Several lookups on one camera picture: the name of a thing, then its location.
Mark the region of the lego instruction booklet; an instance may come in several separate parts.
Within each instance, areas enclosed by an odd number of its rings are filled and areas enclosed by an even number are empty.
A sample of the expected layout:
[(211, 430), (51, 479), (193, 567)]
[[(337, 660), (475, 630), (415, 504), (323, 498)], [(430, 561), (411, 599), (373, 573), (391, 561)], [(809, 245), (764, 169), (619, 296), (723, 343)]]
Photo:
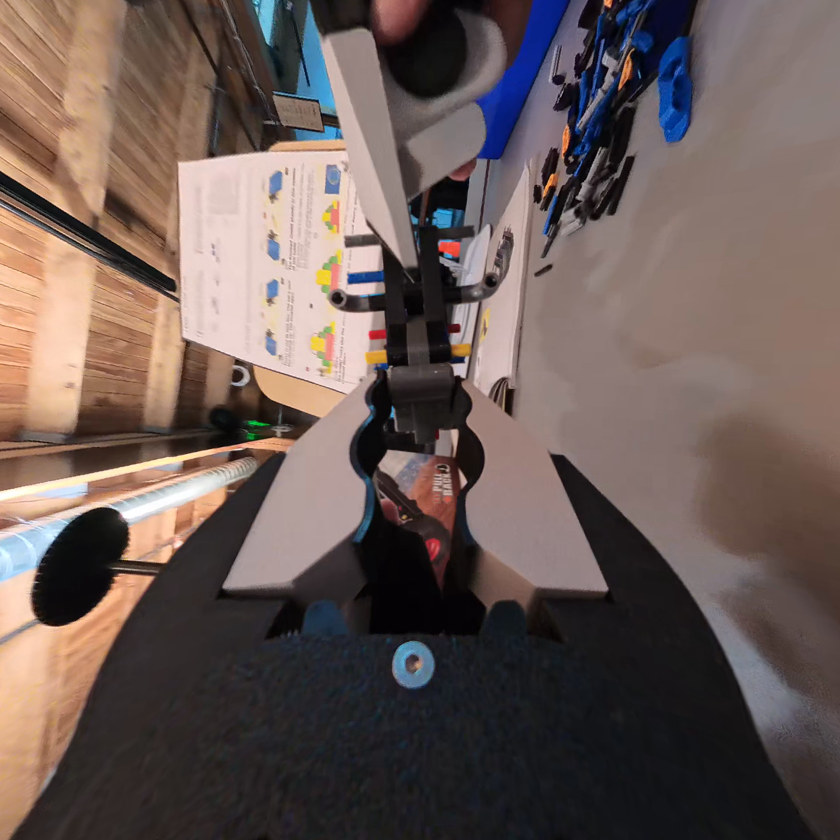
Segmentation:
[(472, 343), (469, 379), (494, 398), (503, 385), (514, 386), (529, 267), (532, 215), (532, 165), (526, 160), (516, 188), (492, 229), (486, 269), (500, 279), (495, 293), (480, 303)]

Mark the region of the small wall sign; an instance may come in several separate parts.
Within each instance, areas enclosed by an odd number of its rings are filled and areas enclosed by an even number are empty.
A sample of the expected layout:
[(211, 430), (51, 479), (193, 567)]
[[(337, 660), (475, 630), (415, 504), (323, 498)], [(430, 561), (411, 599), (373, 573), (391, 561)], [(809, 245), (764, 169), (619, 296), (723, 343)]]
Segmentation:
[(296, 94), (275, 92), (272, 101), (279, 126), (289, 130), (324, 133), (324, 122), (320, 101)]

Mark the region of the black round knob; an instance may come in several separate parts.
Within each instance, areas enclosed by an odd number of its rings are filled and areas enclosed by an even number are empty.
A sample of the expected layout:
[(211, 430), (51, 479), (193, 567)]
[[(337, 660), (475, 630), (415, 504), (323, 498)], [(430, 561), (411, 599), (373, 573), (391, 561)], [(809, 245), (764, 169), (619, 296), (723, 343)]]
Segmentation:
[(89, 614), (120, 575), (159, 574), (164, 563), (126, 560), (130, 525), (113, 507), (97, 507), (71, 519), (42, 557), (30, 593), (35, 619), (63, 627)]

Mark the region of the shiny metal pipe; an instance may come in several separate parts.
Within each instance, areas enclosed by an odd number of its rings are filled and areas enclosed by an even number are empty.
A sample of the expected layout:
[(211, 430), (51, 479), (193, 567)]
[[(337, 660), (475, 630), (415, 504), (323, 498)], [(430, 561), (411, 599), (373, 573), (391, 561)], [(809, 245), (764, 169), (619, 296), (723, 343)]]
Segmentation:
[(96, 501), (19, 523), (1, 531), (1, 582), (36, 569), (49, 546), (73, 520), (97, 508), (115, 510), (129, 526), (221, 490), (255, 474), (258, 461), (240, 458), (113, 501)]

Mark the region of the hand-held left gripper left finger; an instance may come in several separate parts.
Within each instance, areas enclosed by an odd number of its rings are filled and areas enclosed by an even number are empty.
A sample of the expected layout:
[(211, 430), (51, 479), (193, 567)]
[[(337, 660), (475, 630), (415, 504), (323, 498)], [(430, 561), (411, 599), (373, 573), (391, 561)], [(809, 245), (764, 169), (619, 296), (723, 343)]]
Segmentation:
[(379, 508), (375, 471), (391, 415), (387, 377), (369, 375), (287, 451), (223, 584), (226, 595), (276, 595), (342, 606), (368, 583), (361, 542)]

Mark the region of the black metal bar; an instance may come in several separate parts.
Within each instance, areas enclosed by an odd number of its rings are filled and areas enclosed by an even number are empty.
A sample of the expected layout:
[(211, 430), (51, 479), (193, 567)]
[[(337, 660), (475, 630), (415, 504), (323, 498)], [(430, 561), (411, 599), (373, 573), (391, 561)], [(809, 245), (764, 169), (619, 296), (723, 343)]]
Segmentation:
[(174, 279), (4, 172), (1, 208), (164, 298), (179, 301)]

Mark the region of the pile of small lego pins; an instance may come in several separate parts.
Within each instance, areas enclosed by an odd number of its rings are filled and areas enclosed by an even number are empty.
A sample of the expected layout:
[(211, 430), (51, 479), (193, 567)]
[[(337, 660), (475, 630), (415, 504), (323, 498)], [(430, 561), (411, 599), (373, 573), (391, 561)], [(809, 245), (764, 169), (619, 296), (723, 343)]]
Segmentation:
[(635, 158), (628, 153), (636, 99), (652, 80), (648, 54), (656, 1), (587, 2), (572, 77), (560, 76), (553, 109), (566, 123), (549, 149), (534, 201), (545, 214), (541, 259), (554, 242), (616, 213)]

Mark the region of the person's right hand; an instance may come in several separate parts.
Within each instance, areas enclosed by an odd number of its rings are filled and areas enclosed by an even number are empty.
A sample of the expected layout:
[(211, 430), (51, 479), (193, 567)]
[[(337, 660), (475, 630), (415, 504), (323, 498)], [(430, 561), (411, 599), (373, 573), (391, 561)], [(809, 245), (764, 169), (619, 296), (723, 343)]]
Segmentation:
[(371, 1), (370, 25), (378, 46), (402, 43), (424, 21), (432, 1)]

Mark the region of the lego set box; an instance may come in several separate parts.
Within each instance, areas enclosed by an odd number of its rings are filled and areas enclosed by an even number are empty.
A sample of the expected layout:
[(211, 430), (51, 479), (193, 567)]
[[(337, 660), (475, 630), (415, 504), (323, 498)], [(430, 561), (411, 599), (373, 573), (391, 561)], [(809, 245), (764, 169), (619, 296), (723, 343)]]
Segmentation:
[(389, 450), (374, 483), (385, 517), (421, 538), (436, 582), (443, 588), (461, 489), (456, 459)]

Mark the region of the black device with green light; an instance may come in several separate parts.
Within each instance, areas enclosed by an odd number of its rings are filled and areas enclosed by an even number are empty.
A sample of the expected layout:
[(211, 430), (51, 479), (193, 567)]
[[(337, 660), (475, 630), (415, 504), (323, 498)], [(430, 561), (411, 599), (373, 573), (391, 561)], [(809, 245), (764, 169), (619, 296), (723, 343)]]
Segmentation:
[(231, 443), (251, 443), (260, 439), (288, 438), (295, 428), (285, 423), (263, 423), (244, 419), (226, 406), (215, 406), (210, 410), (207, 421), (210, 428), (221, 438)]

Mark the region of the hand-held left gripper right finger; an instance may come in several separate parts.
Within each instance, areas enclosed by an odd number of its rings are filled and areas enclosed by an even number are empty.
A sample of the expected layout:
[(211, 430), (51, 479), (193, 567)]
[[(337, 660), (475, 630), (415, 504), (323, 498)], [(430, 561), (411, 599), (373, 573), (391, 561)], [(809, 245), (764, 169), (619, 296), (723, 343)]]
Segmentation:
[(465, 382), (471, 407), (459, 449), (476, 439), (465, 525), (477, 546), (470, 590), (485, 607), (542, 599), (602, 599), (607, 582), (549, 450), (488, 396)]

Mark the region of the large blue lego part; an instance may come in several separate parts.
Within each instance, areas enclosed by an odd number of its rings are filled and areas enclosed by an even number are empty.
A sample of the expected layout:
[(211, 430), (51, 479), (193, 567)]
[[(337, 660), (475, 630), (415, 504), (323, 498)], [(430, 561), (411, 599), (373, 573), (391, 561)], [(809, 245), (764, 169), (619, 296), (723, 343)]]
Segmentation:
[(694, 92), (691, 47), (690, 36), (676, 38), (658, 65), (658, 122), (668, 144), (682, 141), (690, 126)]

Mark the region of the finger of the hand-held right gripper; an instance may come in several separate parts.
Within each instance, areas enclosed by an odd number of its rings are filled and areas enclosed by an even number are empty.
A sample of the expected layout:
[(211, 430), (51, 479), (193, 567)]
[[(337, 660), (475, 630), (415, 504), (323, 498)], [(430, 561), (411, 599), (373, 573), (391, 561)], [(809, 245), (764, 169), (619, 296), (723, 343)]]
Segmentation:
[(320, 41), (366, 223), (403, 268), (415, 269), (417, 247), (373, 35), (352, 28)]

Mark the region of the black grey lego chassis assembly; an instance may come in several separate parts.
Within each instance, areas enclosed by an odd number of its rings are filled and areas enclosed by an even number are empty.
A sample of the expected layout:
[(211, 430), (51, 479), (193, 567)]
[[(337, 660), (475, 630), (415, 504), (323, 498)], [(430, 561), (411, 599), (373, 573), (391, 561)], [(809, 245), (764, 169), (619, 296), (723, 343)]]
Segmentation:
[(438, 258), (438, 244), (448, 232), (424, 225), (417, 235), (417, 268), (405, 268), (383, 248), (383, 293), (364, 296), (340, 288), (328, 300), (341, 312), (384, 313), (384, 363), (395, 430), (412, 436), (417, 445), (430, 445), (438, 431), (462, 424), (455, 413), (459, 378), (453, 362), (466, 358), (470, 348), (452, 344), (448, 309), (486, 300), (501, 288), (511, 266), (513, 238), (502, 236), (491, 268), (477, 282), (456, 287), (444, 283)]

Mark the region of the printed instruction sheet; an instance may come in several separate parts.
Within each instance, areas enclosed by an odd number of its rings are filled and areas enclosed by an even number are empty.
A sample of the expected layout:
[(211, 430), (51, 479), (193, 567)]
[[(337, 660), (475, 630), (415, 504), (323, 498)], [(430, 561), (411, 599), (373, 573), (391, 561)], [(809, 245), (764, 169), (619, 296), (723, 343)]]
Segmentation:
[(335, 291), (382, 291), (382, 252), (349, 248), (368, 228), (342, 141), (178, 164), (184, 340), (330, 392), (368, 374), (371, 314)]

